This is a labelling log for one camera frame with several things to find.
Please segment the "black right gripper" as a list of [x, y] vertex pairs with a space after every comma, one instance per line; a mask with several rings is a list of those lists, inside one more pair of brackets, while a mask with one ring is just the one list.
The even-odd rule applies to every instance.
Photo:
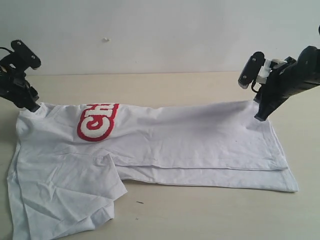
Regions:
[[288, 57], [285, 61], [272, 61], [265, 83], [261, 84], [255, 101], [259, 104], [254, 118], [264, 122], [290, 97], [304, 91], [304, 70], [298, 60]]

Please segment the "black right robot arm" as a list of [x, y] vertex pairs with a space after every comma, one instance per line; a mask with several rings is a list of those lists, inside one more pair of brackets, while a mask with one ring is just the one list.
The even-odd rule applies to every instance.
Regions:
[[320, 85], [320, 49], [309, 45], [298, 58], [273, 59], [270, 66], [270, 72], [254, 99], [258, 103], [254, 118], [261, 122], [290, 97]]

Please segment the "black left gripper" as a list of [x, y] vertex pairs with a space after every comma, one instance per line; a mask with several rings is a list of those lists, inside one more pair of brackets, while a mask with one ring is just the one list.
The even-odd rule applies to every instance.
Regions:
[[0, 64], [0, 97], [12, 102], [16, 107], [26, 107], [36, 112], [40, 105], [38, 92], [26, 80], [27, 68], [37, 69], [39, 62], [23, 64]]

